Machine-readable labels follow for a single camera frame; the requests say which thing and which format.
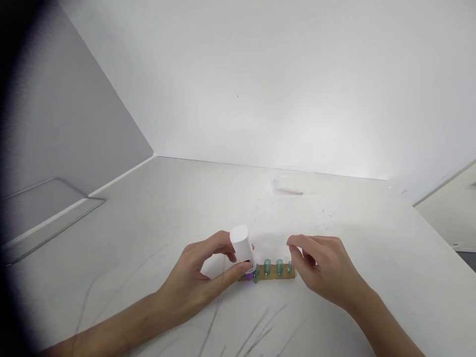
forearm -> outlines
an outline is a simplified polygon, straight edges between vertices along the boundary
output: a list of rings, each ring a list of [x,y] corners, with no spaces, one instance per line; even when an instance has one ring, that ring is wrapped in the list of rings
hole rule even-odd
[[[110,319],[47,349],[43,356],[120,356],[165,332],[164,313],[155,294]]]
[[[347,311],[364,332],[377,357],[424,357],[379,295],[370,287]]]

white table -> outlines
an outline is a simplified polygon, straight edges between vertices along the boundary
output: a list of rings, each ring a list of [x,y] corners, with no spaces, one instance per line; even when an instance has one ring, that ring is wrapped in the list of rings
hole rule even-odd
[[[304,194],[279,194],[276,178]],[[384,181],[154,158],[101,195],[104,205],[11,268],[41,347],[155,291],[188,243],[247,224],[259,263],[287,262],[291,234],[339,236],[427,356],[474,356],[476,274]],[[203,269],[220,274],[224,258]],[[219,299],[208,338],[218,301],[137,354],[195,357],[206,340],[202,356],[234,357],[265,315],[239,356],[271,327],[251,357],[373,355],[354,321],[299,276],[236,283]]]

row of pegs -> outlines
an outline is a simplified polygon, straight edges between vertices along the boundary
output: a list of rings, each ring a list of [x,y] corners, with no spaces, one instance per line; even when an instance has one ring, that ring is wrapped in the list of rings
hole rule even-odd
[[[264,278],[267,279],[269,278],[271,274],[271,260],[266,259],[264,261],[263,265],[257,265],[256,270],[252,273],[245,274],[241,278],[246,279],[246,280],[251,280],[253,279],[253,282],[256,284],[259,281],[259,276],[260,276],[260,269],[263,267],[264,269]],[[282,259],[278,259],[276,261],[276,274],[278,275],[278,279],[284,277],[284,274],[290,275],[293,272],[293,265],[291,262],[289,262],[286,271],[284,270],[284,262]]]

white cap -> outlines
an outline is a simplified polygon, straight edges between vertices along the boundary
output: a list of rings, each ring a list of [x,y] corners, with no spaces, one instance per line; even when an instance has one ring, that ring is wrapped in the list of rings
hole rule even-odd
[[[233,227],[230,230],[230,241],[235,249],[237,262],[240,263],[248,260],[253,264],[253,267],[245,274],[254,272],[256,270],[256,262],[253,257],[253,247],[248,238],[248,227],[245,225]]]

wooden board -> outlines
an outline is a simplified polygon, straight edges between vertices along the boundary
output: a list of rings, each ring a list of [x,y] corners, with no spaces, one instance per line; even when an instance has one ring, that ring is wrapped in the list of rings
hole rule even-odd
[[[291,273],[287,273],[289,264],[283,264],[283,276],[280,277],[278,275],[278,270],[277,270],[277,265],[276,264],[271,264],[271,272],[268,277],[264,276],[264,265],[258,264],[258,270],[259,270],[259,281],[263,280],[274,280],[274,279],[294,279],[296,277],[296,271],[294,269],[294,266],[291,267]],[[246,277],[241,277],[238,279],[238,281],[253,281],[253,277],[251,279],[247,279]]]

